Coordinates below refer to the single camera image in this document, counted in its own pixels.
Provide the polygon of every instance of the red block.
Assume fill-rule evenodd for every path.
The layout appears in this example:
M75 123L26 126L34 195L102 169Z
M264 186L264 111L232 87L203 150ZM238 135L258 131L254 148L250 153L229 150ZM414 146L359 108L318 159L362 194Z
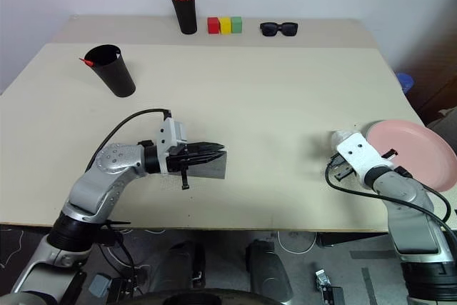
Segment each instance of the red block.
M219 33L219 20L217 17L208 17L208 34Z

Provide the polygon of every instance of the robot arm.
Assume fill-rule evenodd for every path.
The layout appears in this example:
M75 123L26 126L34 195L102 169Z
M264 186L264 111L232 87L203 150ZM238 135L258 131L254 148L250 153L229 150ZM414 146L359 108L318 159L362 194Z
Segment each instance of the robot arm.
M17 304L20 298L28 299L24 304L35 304L30 299L36 299L36 304L47 304L46 299L61 303L74 296L69 289L78 289L84 281L81 267L127 184L147 174L181 172L183 189L188 189L187 168L223 156L223 147L207 142L188 144L184 125L170 116L159 129L156 146L151 141L105 146L74 184L51 232L41 240L13 294L2 303Z
M397 172L400 170L379 156L360 133L340 138L336 150L339 156L333 166L346 166L343 177L350 174L347 171L355 171L365 188L433 212L423 185L412 177L400 175ZM388 212L389 234L401 260L409 303L456 301L456 263L441 227L422 212L392 201L383 202Z

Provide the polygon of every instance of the yellow block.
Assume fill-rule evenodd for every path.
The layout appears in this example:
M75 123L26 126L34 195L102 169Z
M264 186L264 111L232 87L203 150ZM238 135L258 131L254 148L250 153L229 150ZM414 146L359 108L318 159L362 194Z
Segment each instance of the yellow block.
M219 18L219 26L221 27L221 34L223 34L223 35L231 34L231 20L230 20L230 17L221 17L221 18Z

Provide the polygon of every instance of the table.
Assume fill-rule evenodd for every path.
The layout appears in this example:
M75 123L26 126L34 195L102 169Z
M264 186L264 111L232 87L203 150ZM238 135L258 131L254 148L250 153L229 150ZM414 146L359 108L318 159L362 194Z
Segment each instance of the table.
M420 123L376 43L354 20L298 20L296 37L182 35L175 19L75 16L0 97L0 222L52 225L72 184L110 130L135 111L172 110L189 141L228 151L226 178L153 175L129 184L111 216L139 228L385 231L382 201L323 179L333 130L383 119ZM118 45L136 84L115 97L78 60ZM160 116L127 124L113 141L155 139ZM445 195L453 202L456 188ZM436 213L443 206L436 203ZM457 217L452 214L452 227Z

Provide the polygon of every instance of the red marker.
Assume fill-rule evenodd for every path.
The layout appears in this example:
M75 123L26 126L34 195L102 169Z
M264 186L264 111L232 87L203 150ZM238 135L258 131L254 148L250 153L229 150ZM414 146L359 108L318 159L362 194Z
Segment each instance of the red marker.
M95 65L94 62L92 61L89 61L89 60L85 60L85 59L82 59L81 57L79 58L81 61L83 61L87 66L89 67L93 67Z

